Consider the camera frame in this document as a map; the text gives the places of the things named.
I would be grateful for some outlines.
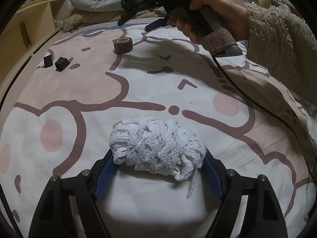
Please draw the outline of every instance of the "blue gripper pad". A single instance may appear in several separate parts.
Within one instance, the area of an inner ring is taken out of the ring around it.
[[[96,190],[94,193],[96,200],[99,200],[101,196],[106,194],[109,185],[113,177],[115,176],[117,170],[118,166],[114,163],[114,158],[111,155],[97,178]]]
[[[158,28],[158,27],[165,27],[167,25],[164,19],[158,19],[145,27],[146,32],[150,32],[151,30]]]
[[[203,160],[201,172],[205,177],[212,194],[221,200],[224,196],[224,193],[221,189],[221,179],[207,157],[205,157]]]

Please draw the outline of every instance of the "fuzzy sleeve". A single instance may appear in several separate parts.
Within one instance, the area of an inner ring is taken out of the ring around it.
[[[247,58],[317,106],[317,42],[309,26],[281,8],[245,6],[250,24]]]

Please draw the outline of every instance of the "bed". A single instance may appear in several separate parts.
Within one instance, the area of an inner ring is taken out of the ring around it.
[[[306,158],[316,149],[316,114],[267,69],[247,60],[240,42],[242,56],[218,60],[240,89],[293,133],[242,95],[209,53],[176,28],[145,32],[154,20],[58,33],[12,86],[3,107],[8,116],[0,138],[0,182],[24,237],[50,176],[67,178],[91,168],[109,150],[113,124],[140,115],[176,119],[226,168],[249,177],[267,175],[288,235],[295,238],[315,202],[303,148]],[[125,36],[134,48],[116,55],[112,40]],[[54,62],[62,56],[71,63],[62,72],[44,68],[42,58],[48,54]],[[187,198],[189,187],[190,180],[177,182],[120,165],[98,207],[114,238],[204,237],[220,202],[200,175]],[[244,196],[232,238],[239,235],[246,201]],[[85,237],[74,199],[72,210]]]
[[[232,0],[244,6],[243,0]],[[118,21],[124,13],[121,0],[70,0],[71,8],[67,17],[64,18],[64,32],[77,28],[109,22]],[[153,8],[137,12],[133,19],[164,17],[166,11],[163,7]]]

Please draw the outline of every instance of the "human hand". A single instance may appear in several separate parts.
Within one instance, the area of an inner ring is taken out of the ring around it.
[[[226,24],[235,41],[248,40],[250,36],[248,12],[247,9],[230,0],[191,0],[190,10],[198,10],[203,5],[209,5]],[[197,43],[197,36],[192,31],[189,24],[169,19],[168,25],[176,25],[177,29],[182,31],[186,37],[194,43]]]

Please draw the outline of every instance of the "crocheted white cloth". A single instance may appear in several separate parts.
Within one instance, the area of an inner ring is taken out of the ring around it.
[[[126,162],[135,170],[172,175],[178,181],[193,176],[190,197],[206,147],[176,120],[136,117],[118,121],[110,135],[115,164]]]

